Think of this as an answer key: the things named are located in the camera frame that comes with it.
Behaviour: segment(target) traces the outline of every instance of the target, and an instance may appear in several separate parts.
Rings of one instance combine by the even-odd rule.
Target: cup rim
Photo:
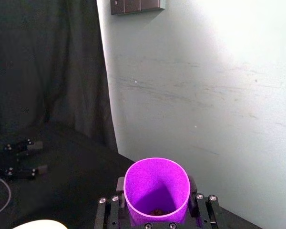
[[[131,170],[131,168],[132,168],[133,166],[135,166],[136,164],[142,162],[142,161],[151,160],[151,159],[161,159],[161,160],[167,160],[167,161],[169,161],[169,162],[172,162],[172,163],[176,164],[177,166],[179,166],[180,169],[184,172],[184,175],[187,177],[187,184],[188,184],[188,187],[189,187],[189,188],[188,188],[188,191],[187,191],[187,196],[188,196],[187,199],[183,202],[183,204],[182,204],[178,209],[176,209],[175,211],[173,211],[173,212],[171,212],[171,213],[169,213],[169,214],[167,214],[167,215],[152,216],[152,215],[147,215],[147,214],[145,214],[145,213],[143,213],[143,212],[140,212],[139,210],[137,210],[137,209],[130,203],[130,201],[129,201],[128,197],[127,197],[126,191],[125,191],[125,190],[126,190],[126,179],[127,179],[127,175],[128,175],[128,172]],[[189,180],[189,178],[188,178],[188,174],[186,173],[185,169],[184,169],[181,165],[179,165],[178,163],[176,163],[176,162],[174,162],[174,161],[172,161],[172,160],[170,160],[170,159],[162,158],[162,157],[150,157],[150,158],[142,159],[142,160],[139,160],[139,161],[133,163],[133,164],[128,168],[128,170],[127,170],[127,172],[126,172],[126,174],[125,174],[123,190],[124,190],[124,197],[125,197],[125,199],[126,199],[126,203],[127,203],[128,206],[130,206],[130,207],[132,208],[132,210],[134,210],[136,213],[138,213],[138,214],[140,214],[140,215],[142,215],[142,216],[144,216],[144,217],[150,217],[150,218],[156,218],[156,219],[172,216],[172,215],[174,215],[175,213],[177,213],[178,211],[180,211],[181,209],[183,209],[184,206],[187,205],[188,199],[189,199],[190,193],[191,193],[190,180]]]

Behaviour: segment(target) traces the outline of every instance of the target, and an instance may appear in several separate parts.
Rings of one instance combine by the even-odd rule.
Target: light switch panel
[[[165,9],[165,0],[110,0],[111,14],[129,14]]]
[[[124,0],[125,13],[135,13],[141,11],[140,0]]]
[[[111,15],[125,14],[124,0],[110,0]]]

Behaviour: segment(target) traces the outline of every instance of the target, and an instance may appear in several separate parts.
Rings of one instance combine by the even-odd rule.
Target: black metal bracket
[[[30,139],[15,144],[6,144],[0,152],[0,177],[8,180],[33,179],[37,174],[46,173],[46,165],[37,168],[22,168],[20,164],[22,159],[35,154],[34,150],[42,148],[41,141],[33,142]]]
[[[117,195],[110,199],[100,198],[96,212],[94,229],[227,229],[218,197],[205,197],[197,193],[194,179],[190,177],[191,194],[184,224],[175,222],[152,223],[132,227],[123,194],[123,177],[119,178]]]

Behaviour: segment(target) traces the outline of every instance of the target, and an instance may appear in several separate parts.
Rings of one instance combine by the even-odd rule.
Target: wall stain
[[[283,123],[275,123],[275,124],[286,127],[286,125],[284,125]]]
[[[180,87],[180,88],[183,88],[183,87],[185,87],[185,86],[186,86],[186,82],[182,82],[182,83],[175,83],[173,86],[174,86],[174,87]]]
[[[128,89],[141,89],[142,92],[145,92],[153,97],[156,97],[160,100],[170,100],[170,101],[183,101],[186,103],[191,103],[192,100],[176,94],[176,93],[172,93],[170,91],[164,91],[164,90],[160,90],[159,88],[154,88],[154,87],[150,87],[147,85],[142,85],[143,83],[140,83],[141,85],[139,85],[138,83],[136,85],[132,85],[130,83],[128,84],[124,84],[124,86],[126,86]]]
[[[241,117],[241,118],[244,117],[244,115],[242,115],[241,113],[236,112],[236,111],[231,112],[231,114],[232,114],[234,117]]]
[[[268,88],[276,88],[276,89],[281,89],[281,87],[270,86],[270,85],[262,85],[262,84],[258,84],[257,86],[259,86],[259,87],[268,87]]]
[[[182,60],[165,60],[165,59],[160,59],[160,58],[151,58],[151,57],[147,57],[147,56],[131,56],[130,57],[127,57],[125,55],[122,55],[122,54],[118,54],[116,56],[116,58],[125,58],[125,59],[131,59],[133,62],[140,62],[140,63],[143,63],[145,61],[152,61],[152,62],[157,62],[157,63],[160,63],[160,64],[183,64],[183,65],[188,65],[190,67],[194,67],[194,68],[199,68],[200,67],[200,64],[197,63],[197,62],[185,62],[185,61],[182,61]]]
[[[258,131],[252,131],[254,134],[259,134],[259,135],[267,135],[267,133],[264,132],[258,132]]]
[[[204,91],[211,91],[211,92],[213,92],[213,93],[217,93],[217,94],[221,94],[221,95],[225,95],[224,92],[216,91],[216,90],[214,90],[214,88],[204,88],[203,90],[204,90]]]
[[[215,94],[212,94],[212,93],[202,92],[202,93],[200,93],[200,94],[207,94],[207,95],[209,95],[209,96],[212,96],[212,97],[216,97],[216,98],[220,98],[220,99],[222,99],[222,100],[225,100],[222,96],[218,96],[218,95],[215,95]]]
[[[241,71],[241,72],[246,73],[247,75],[252,75],[252,74],[264,75],[264,73],[256,71],[256,70],[249,69],[246,66],[238,66],[238,67],[234,67],[234,68],[229,68],[229,69],[225,69],[225,71],[226,72],[229,72],[229,71]]]
[[[250,114],[250,113],[249,113],[249,116],[250,116],[251,118],[258,119],[258,117],[254,116],[253,114]]]
[[[214,108],[213,104],[206,104],[206,103],[202,103],[202,102],[196,102],[196,103],[200,108]]]
[[[206,152],[206,153],[209,153],[209,154],[214,154],[214,155],[220,156],[220,154],[215,153],[215,152],[213,152],[213,151],[210,151],[210,150],[208,150],[208,149],[204,149],[204,148],[201,148],[201,147],[198,147],[198,146],[192,146],[192,147],[194,147],[194,148],[196,148],[196,149],[200,149],[200,150],[202,150],[202,151],[204,151],[204,152]]]

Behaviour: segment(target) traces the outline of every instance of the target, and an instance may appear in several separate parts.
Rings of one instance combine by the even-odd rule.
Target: black curtain
[[[0,135],[50,121],[117,151],[96,0],[0,0]]]

